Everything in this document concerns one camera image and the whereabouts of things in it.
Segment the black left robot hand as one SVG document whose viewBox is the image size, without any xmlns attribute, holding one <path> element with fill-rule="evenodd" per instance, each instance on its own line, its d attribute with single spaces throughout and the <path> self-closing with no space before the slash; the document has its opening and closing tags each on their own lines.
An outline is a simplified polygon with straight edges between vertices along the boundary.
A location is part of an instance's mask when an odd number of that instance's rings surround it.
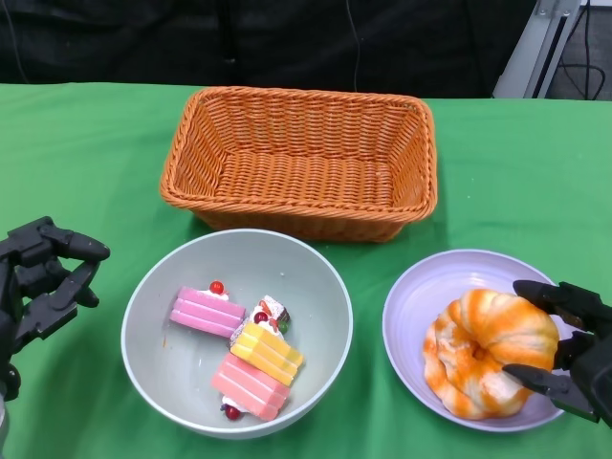
<svg viewBox="0 0 612 459">
<path fill-rule="evenodd" d="M 8 232 L 1 242 L 1 397 L 19 395 L 21 377 L 11 358 L 95 308 L 90 289 L 110 249 L 85 234 L 57 227 L 49 216 Z"/>
</svg>

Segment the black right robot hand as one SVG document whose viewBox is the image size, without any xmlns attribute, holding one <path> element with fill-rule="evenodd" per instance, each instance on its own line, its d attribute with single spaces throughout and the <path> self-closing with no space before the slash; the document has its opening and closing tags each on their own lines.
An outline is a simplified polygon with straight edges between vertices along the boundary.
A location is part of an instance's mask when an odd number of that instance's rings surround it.
<svg viewBox="0 0 612 459">
<path fill-rule="evenodd" d="M 576 330 L 557 345 L 555 375 L 544 369 L 512 363 L 503 371 L 523 387 L 547 397 L 555 407 L 598 423 L 611 424 L 611 308 L 598 294 L 561 282 L 549 285 L 516 280 L 514 291 L 548 315 Z"/>
</svg>

